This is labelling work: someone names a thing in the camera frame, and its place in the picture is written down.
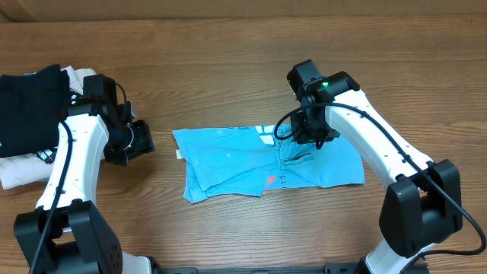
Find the light blue t-shirt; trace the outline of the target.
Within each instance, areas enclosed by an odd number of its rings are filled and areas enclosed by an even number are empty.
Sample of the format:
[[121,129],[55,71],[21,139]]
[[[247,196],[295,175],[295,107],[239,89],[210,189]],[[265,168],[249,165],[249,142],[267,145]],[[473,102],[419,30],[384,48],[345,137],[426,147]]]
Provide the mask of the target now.
[[177,157],[186,162],[184,198],[198,203],[213,196],[261,196],[266,190],[360,185],[359,153],[344,137],[321,149],[313,143],[279,141],[288,124],[173,131]]

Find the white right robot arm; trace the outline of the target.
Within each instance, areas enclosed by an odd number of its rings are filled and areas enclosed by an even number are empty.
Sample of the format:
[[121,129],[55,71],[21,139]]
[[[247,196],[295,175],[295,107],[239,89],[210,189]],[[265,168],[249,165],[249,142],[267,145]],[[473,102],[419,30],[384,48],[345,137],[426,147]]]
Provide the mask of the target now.
[[358,263],[332,263],[332,272],[427,273],[419,258],[463,227],[460,173],[434,162],[401,137],[371,106],[346,72],[325,77],[311,61],[287,75],[298,109],[288,114],[292,138],[314,143],[344,137],[371,166],[386,195],[379,217],[383,240]]

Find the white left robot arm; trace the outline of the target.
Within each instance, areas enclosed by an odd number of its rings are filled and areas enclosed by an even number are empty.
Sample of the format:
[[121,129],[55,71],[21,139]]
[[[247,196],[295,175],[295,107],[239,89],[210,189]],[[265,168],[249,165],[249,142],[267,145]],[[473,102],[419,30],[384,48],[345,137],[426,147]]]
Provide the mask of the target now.
[[14,234],[31,273],[159,273],[150,256],[126,253],[96,207],[102,160],[126,165],[154,151],[151,133],[132,104],[104,96],[80,99],[56,116],[53,172],[32,212]]

